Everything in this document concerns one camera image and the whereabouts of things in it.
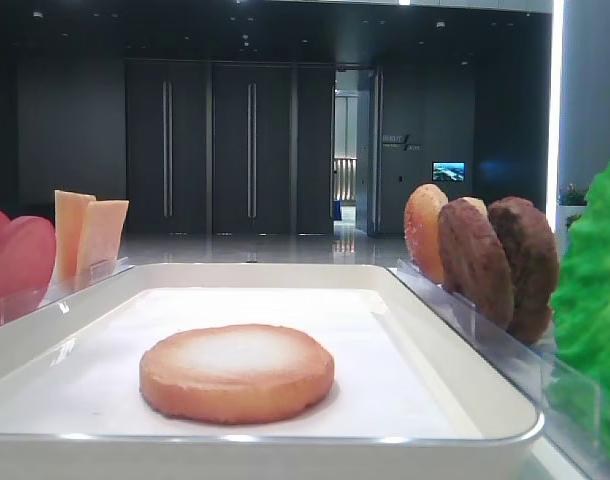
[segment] dark door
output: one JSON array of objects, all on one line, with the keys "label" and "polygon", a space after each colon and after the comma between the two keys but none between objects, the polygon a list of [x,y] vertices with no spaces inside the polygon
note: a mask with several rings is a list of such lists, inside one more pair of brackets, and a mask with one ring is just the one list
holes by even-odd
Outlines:
[{"label": "dark door", "polygon": [[290,72],[214,69],[214,231],[289,232]]},{"label": "dark door", "polygon": [[253,70],[255,233],[289,233],[290,79],[288,68]]},{"label": "dark door", "polygon": [[128,228],[205,232],[204,67],[130,62],[127,75]]},{"label": "dark door", "polygon": [[333,68],[298,70],[298,233],[332,233]]},{"label": "dark door", "polygon": [[252,229],[252,92],[248,69],[214,69],[215,233]]},{"label": "dark door", "polygon": [[169,65],[171,233],[205,233],[205,70]]},{"label": "dark door", "polygon": [[164,63],[127,66],[128,228],[167,233],[164,117],[167,67]]}]

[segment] dark wall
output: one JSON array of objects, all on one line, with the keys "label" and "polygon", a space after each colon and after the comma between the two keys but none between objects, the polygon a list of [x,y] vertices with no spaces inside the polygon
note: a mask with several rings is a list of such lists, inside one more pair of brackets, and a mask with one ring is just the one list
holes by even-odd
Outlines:
[{"label": "dark wall", "polygon": [[476,68],[474,196],[526,198],[545,210],[551,26]]},{"label": "dark wall", "polygon": [[124,70],[120,59],[20,61],[22,203],[51,203],[54,189],[125,198]]},{"label": "dark wall", "polygon": [[0,57],[0,208],[18,197],[16,60]]},{"label": "dark wall", "polygon": [[409,195],[432,183],[434,162],[465,163],[464,182],[437,185],[450,198],[470,195],[474,72],[469,65],[383,67],[383,136],[407,136],[420,150],[381,148],[379,233],[401,233]]}]

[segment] white tray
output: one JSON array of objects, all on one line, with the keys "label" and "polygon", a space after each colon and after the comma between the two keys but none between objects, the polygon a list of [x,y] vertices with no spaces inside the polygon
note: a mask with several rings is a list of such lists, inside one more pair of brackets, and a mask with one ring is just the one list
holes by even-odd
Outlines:
[{"label": "white tray", "polygon": [[[287,422],[169,420],[138,361],[180,330],[291,326],[335,357],[329,398]],[[0,328],[0,478],[506,479],[543,415],[386,269],[134,267]]]}]

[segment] orange cheese slice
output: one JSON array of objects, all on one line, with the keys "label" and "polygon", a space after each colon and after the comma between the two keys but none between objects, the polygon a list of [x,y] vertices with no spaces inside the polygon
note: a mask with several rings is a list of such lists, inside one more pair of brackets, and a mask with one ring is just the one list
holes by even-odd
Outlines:
[{"label": "orange cheese slice", "polygon": [[78,246],[85,211],[94,195],[54,192],[56,204],[56,281],[63,282],[76,275]]},{"label": "orange cheese slice", "polygon": [[116,261],[128,205],[126,200],[87,205],[78,248],[77,275],[101,262]]}]

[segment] glossy floor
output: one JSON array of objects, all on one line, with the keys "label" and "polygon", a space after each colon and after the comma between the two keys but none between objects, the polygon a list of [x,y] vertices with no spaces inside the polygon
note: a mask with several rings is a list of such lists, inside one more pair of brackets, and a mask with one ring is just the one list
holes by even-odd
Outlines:
[{"label": "glossy floor", "polygon": [[121,256],[135,265],[158,262],[266,262],[373,264],[393,267],[407,258],[403,237],[370,238],[354,228],[343,207],[334,235],[126,236]]}]

